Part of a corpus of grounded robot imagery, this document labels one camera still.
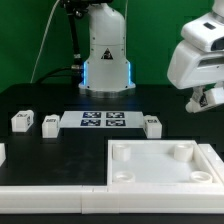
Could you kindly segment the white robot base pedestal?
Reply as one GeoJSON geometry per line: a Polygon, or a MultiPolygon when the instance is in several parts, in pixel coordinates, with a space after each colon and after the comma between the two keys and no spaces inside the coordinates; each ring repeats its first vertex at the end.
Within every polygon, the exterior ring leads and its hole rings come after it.
{"type": "Polygon", "coordinates": [[[90,55],[84,62],[81,94],[116,98],[134,91],[131,64],[126,58],[124,17],[108,4],[89,7],[90,55]]]}

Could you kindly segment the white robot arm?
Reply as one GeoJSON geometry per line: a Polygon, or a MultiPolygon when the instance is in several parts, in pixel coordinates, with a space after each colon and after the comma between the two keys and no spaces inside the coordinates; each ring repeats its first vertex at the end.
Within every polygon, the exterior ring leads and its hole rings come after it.
{"type": "Polygon", "coordinates": [[[193,89],[189,106],[224,103],[224,0],[182,27],[167,71],[178,89],[193,89]]]}

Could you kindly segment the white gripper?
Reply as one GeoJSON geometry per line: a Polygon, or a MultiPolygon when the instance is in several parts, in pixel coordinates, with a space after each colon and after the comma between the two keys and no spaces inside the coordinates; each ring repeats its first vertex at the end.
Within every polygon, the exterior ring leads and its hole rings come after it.
{"type": "Polygon", "coordinates": [[[167,77],[178,89],[194,87],[191,99],[200,103],[204,85],[224,81],[224,52],[203,52],[183,40],[173,53],[167,77]]]}

